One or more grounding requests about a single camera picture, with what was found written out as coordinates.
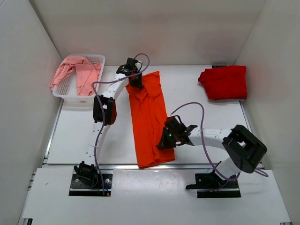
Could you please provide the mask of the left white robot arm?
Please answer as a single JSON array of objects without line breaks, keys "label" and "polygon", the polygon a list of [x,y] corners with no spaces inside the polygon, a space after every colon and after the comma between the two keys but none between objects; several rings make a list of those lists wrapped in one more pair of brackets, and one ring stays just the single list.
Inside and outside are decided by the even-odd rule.
[{"label": "left white robot arm", "polygon": [[102,94],[95,94],[93,103],[93,132],[85,159],[74,166],[78,180],[87,188],[105,188],[105,179],[97,161],[97,149],[101,148],[110,126],[116,121],[116,99],[128,85],[142,87],[142,63],[136,58],[128,58],[125,65],[118,67],[115,78]]}]

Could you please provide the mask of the orange t shirt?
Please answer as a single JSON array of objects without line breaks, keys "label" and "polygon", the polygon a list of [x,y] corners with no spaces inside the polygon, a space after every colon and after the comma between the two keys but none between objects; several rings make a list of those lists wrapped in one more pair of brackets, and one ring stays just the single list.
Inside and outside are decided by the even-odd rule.
[{"label": "orange t shirt", "polygon": [[147,168],[175,160],[174,148],[159,150],[167,118],[160,72],[146,74],[143,87],[126,86],[131,109],[135,153],[139,168]]}]

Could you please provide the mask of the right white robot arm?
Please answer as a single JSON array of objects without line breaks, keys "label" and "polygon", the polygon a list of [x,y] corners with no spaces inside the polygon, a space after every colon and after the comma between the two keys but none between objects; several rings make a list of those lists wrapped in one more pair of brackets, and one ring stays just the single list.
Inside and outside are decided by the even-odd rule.
[{"label": "right white robot arm", "polygon": [[[187,185],[187,190],[216,191],[235,182],[241,172],[268,177],[266,172],[258,169],[267,147],[243,125],[216,130],[203,128],[202,125],[186,126],[178,115],[168,117],[157,147],[166,150],[182,145],[202,146],[212,167],[212,171],[205,173],[196,184]],[[207,147],[225,150],[229,157],[214,164]]]}]

